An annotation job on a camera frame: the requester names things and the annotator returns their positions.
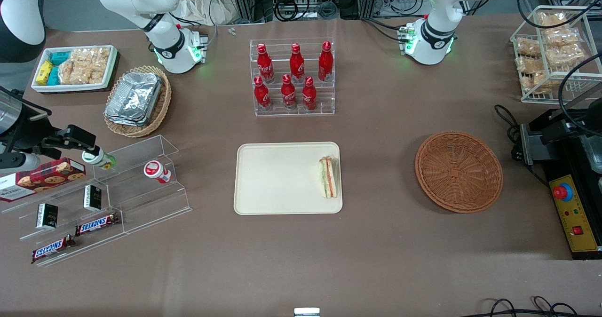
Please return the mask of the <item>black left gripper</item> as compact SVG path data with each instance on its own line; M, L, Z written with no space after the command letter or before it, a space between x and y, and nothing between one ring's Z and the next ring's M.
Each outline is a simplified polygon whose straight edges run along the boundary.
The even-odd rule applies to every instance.
M544 145L580 137L581 135L589 135L589 133L576 126L565 115L553 117L544 114L540 116L540 121L542 124L542 128L540 129L540 140Z

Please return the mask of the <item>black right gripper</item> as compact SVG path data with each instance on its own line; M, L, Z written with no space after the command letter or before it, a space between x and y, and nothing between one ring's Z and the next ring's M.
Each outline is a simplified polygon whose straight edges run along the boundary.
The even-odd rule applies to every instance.
M64 149L95 151L95 144L88 145L81 142L95 142L96 135L78 126L67 126L57 130L51 125L49 116L52 111L31 102L19 102L21 111L15 124L12 126L13 151L43 151L47 149ZM54 140L54 135L61 140Z

